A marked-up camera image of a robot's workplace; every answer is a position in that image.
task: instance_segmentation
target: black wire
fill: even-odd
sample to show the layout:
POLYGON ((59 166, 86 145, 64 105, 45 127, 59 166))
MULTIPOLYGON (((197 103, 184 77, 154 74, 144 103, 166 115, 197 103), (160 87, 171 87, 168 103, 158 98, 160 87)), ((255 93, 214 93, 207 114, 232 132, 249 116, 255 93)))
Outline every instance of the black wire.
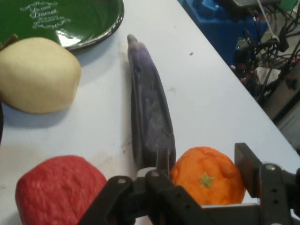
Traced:
POLYGON ((254 22, 254 25, 255 25, 255 29, 256 29, 256 33, 257 33, 257 42, 258 43, 261 43, 261 21, 259 20, 259 24, 257 24, 257 19, 256 17, 258 15, 255 15, 254 12, 251 10, 251 9, 248 9, 249 13, 251 14, 251 16, 253 17, 253 22, 254 22))
POLYGON ((249 39, 248 44, 250 45, 250 47, 254 48, 256 46, 255 41, 253 40, 250 32, 247 29, 243 30, 243 36, 247 41, 249 39))
POLYGON ((289 16, 292 18, 292 22, 287 26, 286 34, 291 33, 296 29, 296 27, 298 25, 299 17, 300 17, 300 7, 298 7, 298 9, 297 9, 295 19, 291 15, 289 15, 289 16))
POLYGON ((295 53, 295 57, 297 57, 297 56, 300 57, 299 53, 300 53, 300 49, 295 53))
POLYGON ((275 63, 274 67, 278 66, 278 65, 281 65, 281 64, 286 64, 286 62, 288 61, 289 59, 285 59, 285 60, 282 60, 278 63, 275 63))
POLYGON ((262 57, 265 60, 270 60, 270 57, 274 55, 275 49, 276 47, 274 46, 274 43, 272 43, 272 45, 268 46, 267 48, 264 48, 265 52, 262 53, 262 57))
POLYGON ((278 59, 278 58, 281 58, 281 59, 289 59, 290 56, 291 56, 291 54, 278 55, 278 56, 277 56, 277 59, 278 59))
POLYGON ((285 37, 289 38, 289 37, 296 36, 296 35, 299 35, 299 34, 300 34, 300 31, 298 31, 296 33, 292 33, 292 34, 287 34, 285 37))
POLYGON ((265 8, 269 11, 270 17, 274 17, 274 30, 276 30, 277 32, 277 16, 276 16, 276 12, 274 10, 271 10, 270 7, 265 6, 265 8))
POLYGON ((282 58, 282 59, 283 59, 283 58, 285 58, 285 57, 287 57, 287 56, 290 57, 291 55, 292 55, 292 54, 278 55, 278 56, 277 56, 277 59, 278 59, 278 58, 282 58))
POLYGON ((258 20, 258 27, 259 27, 259 29, 258 29, 258 43, 262 42, 261 26, 262 26, 261 20, 258 20))
POLYGON ((295 2, 295 5, 293 6, 293 8, 292 8, 292 10, 291 10, 290 15, 292 15, 292 13, 294 12, 294 8, 296 7, 297 3, 298 3, 298 1, 295 2))
POLYGON ((294 22, 296 22, 296 20, 294 19, 294 17, 292 17, 292 14, 290 13, 290 14, 288 14, 287 12, 285 12, 285 15, 287 16, 287 17, 289 17, 289 19, 294 23, 294 22))
POLYGON ((283 25, 283 27, 281 28, 281 31, 280 31, 280 34, 279 34, 279 39, 282 39, 286 33, 287 33, 287 30, 289 29, 287 27, 287 17, 286 17, 286 13, 285 11, 279 6, 279 5, 276 5, 276 8, 279 10, 279 12, 284 16, 285 18, 285 24, 283 25))
POLYGON ((272 6, 273 9, 271 9, 270 6, 265 6, 265 7, 268 8, 271 13, 276 12, 276 8, 274 6, 272 6))
POLYGON ((270 58, 271 58, 270 47, 268 47, 268 51, 267 51, 267 63, 269 65, 269 67, 271 68, 270 58))
POLYGON ((291 64, 292 59, 295 57, 296 52, 297 52, 297 50, 298 50, 298 48, 299 48, 299 45, 300 45, 300 39, 299 39, 298 43, 296 44, 296 47, 294 48, 294 51, 292 52, 292 54, 291 54, 291 56, 290 56, 288 62, 286 63, 286 67, 285 67, 286 69, 288 69, 288 67, 289 67, 290 64, 291 64))
POLYGON ((265 89, 266 89, 266 86, 267 86, 268 79, 269 79, 270 74, 271 74, 271 72, 272 72, 272 70, 273 70, 273 68, 274 68, 274 65, 275 65, 275 61, 276 61, 276 57, 277 57, 277 55, 278 55, 278 51, 279 51, 279 49, 277 48, 277 49, 276 49, 276 52, 275 52, 275 57, 274 57, 274 59, 273 59, 273 63, 272 63, 272 65, 271 65, 271 67, 270 67, 270 69, 269 69, 269 71, 268 71, 268 74, 267 74, 267 76, 266 76, 266 78, 265 78, 265 80, 264 80, 264 82, 263 82, 263 86, 262 86, 261 93, 259 94, 258 98, 256 99, 257 102, 260 102, 261 98, 262 98, 263 95, 264 95, 264 92, 265 92, 265 89))

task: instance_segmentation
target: white table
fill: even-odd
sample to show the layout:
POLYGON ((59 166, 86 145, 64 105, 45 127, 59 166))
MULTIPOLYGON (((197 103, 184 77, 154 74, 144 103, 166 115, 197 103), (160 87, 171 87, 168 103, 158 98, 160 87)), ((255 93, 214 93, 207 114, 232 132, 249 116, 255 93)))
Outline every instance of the white table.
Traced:
MULTIPOLYGON (((246 142, 262 161, 296 171, 300 165, 296 152, 180 4, 176 0, 125 0, 125 18, 116 33, 77 55, 82 78, 70 109, 29 115, 4 106, 0 224, 20 224, 16 182, 49 157, 80 155, 107 178, 135 177, 128 33, 146 44, 160 73, 177 158, 191 147, 210 146, 233 160, 234 144, 246 142)), ((244 202, 256 201, 246 195, 244 202)))

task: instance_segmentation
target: green plate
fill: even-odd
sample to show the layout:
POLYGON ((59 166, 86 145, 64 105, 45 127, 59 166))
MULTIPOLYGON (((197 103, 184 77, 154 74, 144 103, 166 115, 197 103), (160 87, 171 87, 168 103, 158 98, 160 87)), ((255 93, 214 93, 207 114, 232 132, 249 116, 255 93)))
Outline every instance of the green plate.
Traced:
POLYGON ((123 17, 122 0, 0 0, 0 42, 45 37, 75 50, 112 35, 123 17))

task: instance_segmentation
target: yellow pear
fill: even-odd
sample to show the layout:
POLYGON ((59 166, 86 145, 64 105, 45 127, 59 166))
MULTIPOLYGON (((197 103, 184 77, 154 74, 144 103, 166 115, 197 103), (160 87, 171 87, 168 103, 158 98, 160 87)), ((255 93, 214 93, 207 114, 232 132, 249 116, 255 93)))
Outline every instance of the yellow pear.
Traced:
POLYGON ((46 38, 31 37, 0 51, 0 99, 27 113, 69 107, 80 76, 77 58, 46 38))

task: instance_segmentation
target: purple eggplant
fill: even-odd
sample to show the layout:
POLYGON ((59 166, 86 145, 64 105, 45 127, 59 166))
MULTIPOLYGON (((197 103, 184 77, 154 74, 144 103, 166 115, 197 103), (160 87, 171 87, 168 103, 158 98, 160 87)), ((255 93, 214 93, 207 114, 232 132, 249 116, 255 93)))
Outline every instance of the purple eggplant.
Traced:
POLYGON ((128 35, 132 73, 132 147, 138 169, 170 171, 176 161, 173 127, 158 71, 146 46, 128 35))

